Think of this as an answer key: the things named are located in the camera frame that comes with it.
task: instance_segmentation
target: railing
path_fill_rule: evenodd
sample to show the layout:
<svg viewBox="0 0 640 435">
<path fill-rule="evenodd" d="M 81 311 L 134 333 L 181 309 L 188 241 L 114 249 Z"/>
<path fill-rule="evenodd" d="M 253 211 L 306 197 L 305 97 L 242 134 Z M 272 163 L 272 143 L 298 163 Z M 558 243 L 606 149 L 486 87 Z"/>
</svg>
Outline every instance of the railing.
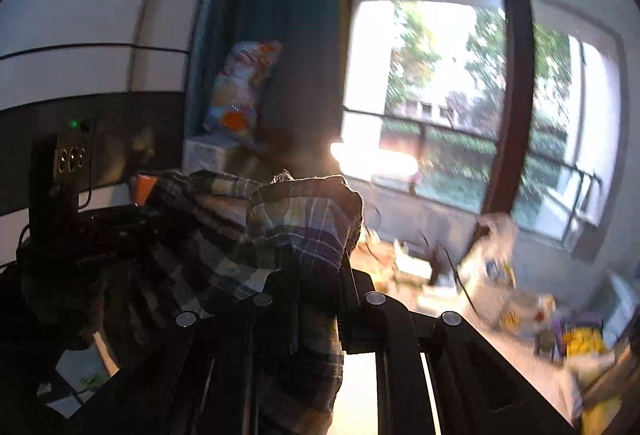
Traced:
<svg viewBox="0 0 640 435">
<path fill-rule="evenodd" d="M 427 147 L 427 131 L 428 129 L 432 129 L 432 130 L 441 130 L 443 132 L 448 132 L 448 133 L 452 133 L 452 134 L 461 134 L 463 136 L 467 136 L 469 138 L 473 138 L 473 139 L 478 139 L 480 141 L 486 141 L 486 142 L 491 142 L 494 145 L 497 146 L 498 141 L 497 139 L 491 138 L 491 137 L 487 137 L 487 136 L 482 136 L 481 134 L 476 134 L 474 132 L 470 132 L 468 130 L 464 130 L 462 128 L 454 128 L 453 126 L 447 126 L 447 125 L 439 125 L 437 123 L 433 123 L 433 122 L 425 122 L 425 121 L 421 121 L 421 120 L 416 120 L 413 118 L 408 118 L 405 116 L 393 116 L 393 115 L 386 115 L 386 114 L 377 114 L 375 112 L 367 112 L 365 110 L 354 110 L 353 108 L 348 108 L 343 106 L 342 109 L 345 111 L 345 113 L 348 114 L 356 114 L 356 115 L 361 115 L 361 116 L 370 116 L 373 118 L 379 118 L 380 120 L 382 120 L 382 123 L 385 122 L 399 122 L 399 123 L 408 123 L 414 126 L 417 126 L 419 129 L 419 135 L 418 135 L 418 143 L 416 146 L 416 152 L 415 152 L 415 158 L 418 161 L 418 164 L 420 165 L 420 167 L 424 166 L 425 164 L 425 152 L 426 152 L 426 147 Z M 566 222 L 566 225 L 564 227 L 564 231 L 562 232 L 562 236 L 559 240 L 562 241 L 562 243 L 565 242 L 567 234 L 570 231 L 571 228 L 571 224 L 574 221 L 574 219 L 580 220 L 581 222 L 588 222 L 588 218 L 586 218 L 585 213 L 583 212 L 584 210 L 579 210 L 578 207 L 582 206 L 584 207 L 585 203 L 589 203 L 590 199 L 591 199 L 591 194 L 593 192 L 593 186 L 594 183 L 598 184 L 598 187 L 600 189 L 602 189 L 602 180 L 596 176 L 593 173 L 588 173 L 585 170 L 582 170 L 581 168 L 578 168 L 578 166 L 576 166 L 575 164 L 568 164 L 566 163 L 564 160 L 559 160 L 557 158 L 554 158 L 550 155 L 546 155 L 543 154 L 542 152 L 536 152 L 535 150 L 527 150 L 527 156 L 529 158 L 537 158 L 540 160 L 543 160 L 545 162 L 548 162 L 550 164 L 554 164 L 555 166 L 559 166 L 560 168 L 565 168 L 568 170 L 571 170 L 572 173 L 577 173 L 580 176 L 580 180 L 577 186 L 577 189 L 575 190 L 575 197 L 573 198 L 573 203 L 572 206 L 567 206 L 566 203 L 562 200 L 562 199 L 558 199 L 555 198 L 554 200 L 556 202 L 559 203 L 559 205 L 562 206 L 562 208 L 565 209 L 565 211 L 568 213 L 568 219 Z M 582 196 L 582 189 L 584 188 L 584 184 L 585 181 L 589 180 L 589 187 L 587 190 L 586 195 L 584 195 L 582 197 L 582 199 L 580 198 Z M 384 185 L 380 185 L 377 184 L 375 182 L 373 182 L 373 184 L 375 184 L 376 186 L 382 186 L 384 187 Z M 432 202 L 437 202 L 439 204 L 444 204 L 447 206 L 451 206 L 453 208 L 457 208 L 457 209 L 465 209 L 461 206 L 456 206 L 456 205 L 451 205 L 450 203 L 443 203 L 437 199 L 433 199 L 433 198 L 428 198 L 425 196 L 420 196 L 416 194 L 416 182 L 415 180 L 412 180 L 409 182 L 409 186 L 408 186 L 408 192 L 411 195 L 420 197 L 422 199 L 428 200 L 428 201 L 432 201 Z M 523 229 L 528 229 L 529 231 L 533 231 L 535 233 L 539 233 L 538 231 L 535 231 L 533 229 L 527 228 L 527 227 L 523 227 Z"/>
</svg>

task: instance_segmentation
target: outdoor scenery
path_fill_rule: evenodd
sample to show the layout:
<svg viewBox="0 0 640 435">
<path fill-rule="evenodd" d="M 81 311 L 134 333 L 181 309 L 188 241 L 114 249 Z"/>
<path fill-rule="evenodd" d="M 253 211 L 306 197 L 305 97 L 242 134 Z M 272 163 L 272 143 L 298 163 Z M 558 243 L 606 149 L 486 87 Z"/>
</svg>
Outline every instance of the outdoor scenery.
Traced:
<svg viewBox="0 0 640 435">
<path fill-rule="evenodd" d="M 495 156 L 505 86 L 502 11 L 436 2 L 395 2 L 385 113 L 427 128 L 416 192 L 478 212 Z M 533 229 L 547 187 L 556 188 L 569 123 L 569 37 L 534 26 L 536 80 L 529 155 L 514 218 Z M 381 148 L 415 155 L 415 125 L 388 120 Z"/>
</svg>

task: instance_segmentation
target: checkered fabric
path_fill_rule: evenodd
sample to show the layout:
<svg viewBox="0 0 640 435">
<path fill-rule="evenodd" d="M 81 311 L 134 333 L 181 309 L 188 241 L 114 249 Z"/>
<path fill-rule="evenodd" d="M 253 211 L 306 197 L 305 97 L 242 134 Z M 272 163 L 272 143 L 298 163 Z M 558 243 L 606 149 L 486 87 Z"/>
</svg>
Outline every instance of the checkered fabric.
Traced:
<svg viewBox="0 0 640 435">
<path fill-rule="evenodd" d="M 263 186 L 229 174 L 161 174 L 146 204 L 171 216 L 178 233 L 153 247 L 150 267 L 130 275 L 124 313 L 144 344 L 178 311 L 214 314 L 221 296 L 250 297 L 271 272 L 295 267 L 297 347 L 260 376 L 259 432 L 321 434 L 342 382 L 338 268 L 360 234 L 362 200 L 341 176 L 276 180 Z M 246 202 L 246 226 L 222 216 L 210 197 Z"/>
</svg>

